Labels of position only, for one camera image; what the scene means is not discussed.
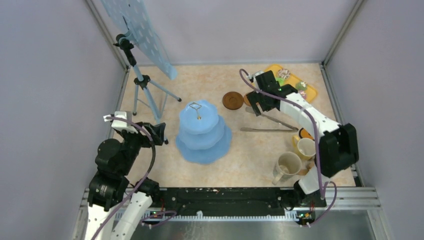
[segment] beige tabletop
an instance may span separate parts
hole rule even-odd
[[[319,65],[317,63],[281,65],[315,87],[318,95],[311,104],[334,120],[333,109]],[[182,102],[170,96],[167,98],[162,121],[166,123],[165,134],[169,144],[156,147],[156,161],[149,178],[159,182],[161,187],[274,187],[271,183],[274,165],[283,152],[294,151],[291,144],[291,136],[294,133],[242,132],[241,127],[262,129],[284,129],[284,127],[264,117],[256,117],[246,112],[246,105],[238,110],[229,110],[222,104],[222,98],[227,92],[235,91],[244,95],[251,91],[240,79],[240,68],[252,74],[263,71],[268,66],[269,64],[177,66],[178,76],[173,81],[155,66],[140,67],[142,74],[149,75],[152,80],[182,98]],[[134,78],[135,74],[131,71],[121,105],[122,111],[132,112],[133,110]],[[160,108],[165,99],[165,93],[151,84],[149,89]],[[141,90],[138,98],[147,102]],[[198,100],[207,100],[214,104],[218,114],[224,118],[232,131],[229,152],[208,165],[186,161],[175,144],[180,123],[179,112],[190,101]],[[266,114],[300,128],[288,115],[276,109]],[[141,102],[138,103],[137,115],[133,116],[132,120],[155,124],[151,110]],[[145,174],[150,160],[151,150],[142,148],[128,175],[131,183],[135,183]],[[295,176],[278,186],[291,187],[300,178],[301,176]],[[337,186],[355,186],[350,168],[339,172],[332,180]]]

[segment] mug handle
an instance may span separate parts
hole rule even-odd
[[[291,136],[291,144],[293,144],[293,147],[296,149],[298,147],[298,142],[301,138],[298,135]]]
[[[274,180],[272,180],[272,184],[277,185],[283,176],[284,173],[279,172],[278,175],[274,177]]]

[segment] metal floor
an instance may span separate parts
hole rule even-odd
[[[170,221],[149,230],[139,226],[131,240],[374,240],[366,210],[330,211],[311,228],[294,222]]]

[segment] beige mug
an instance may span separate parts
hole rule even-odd
[[[300,138],[297,135],[291,137],[294,152],[302,161],[308,161],[315,156],[315,141],[310,138]]]
[[[298,174],[301,168],[302,160],[296,153],[291,151],[284,152],[275,163],[274,170],[272,171],[274,175],[272,184],[277,185],[278,182],[289,180],[294,175]]]

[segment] metal utensil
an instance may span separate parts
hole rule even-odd
[[[262,133],[294,133],[297,130],[294,129],[257,129],[251,127],[241,127],[242,132],[262,132]]]
[[[251,108],[251,107],[246,107],[246,112],[248,112],[248,113],[250,113],[250,114],[255,114],[255,111],[253,110],[253,108]],[[262,117],[264,117],[264,118],[267,118],[267,119],[269,119],[269,120],[271,120],[271,121],[273,121],[273,122],[276,122],[276,123],[278,123],[278,124],[280,124],[280,125],[283,125],[283,126],[285,126],[285,127],[287,127],[287,128],[289,128],[289,129],[292,129],[292,130],[294,130],[294,132],[297,132],[298,130],[299,130],[299,128],[297,128],[297,127],[295,127],[295,126],[292,126],[292,125],[290,125],[290,124],[287,124],[287,123],[285,123],[285,122],[283,122],[283,121],[280,121],[280,120],[278,120],[278,119],[276,119],[276,118],[274,118],[274,117],[272,117],[272,116],[268,116],[268,115],[266,115],[266,114],[261,114],[260,116],[262,116]]]

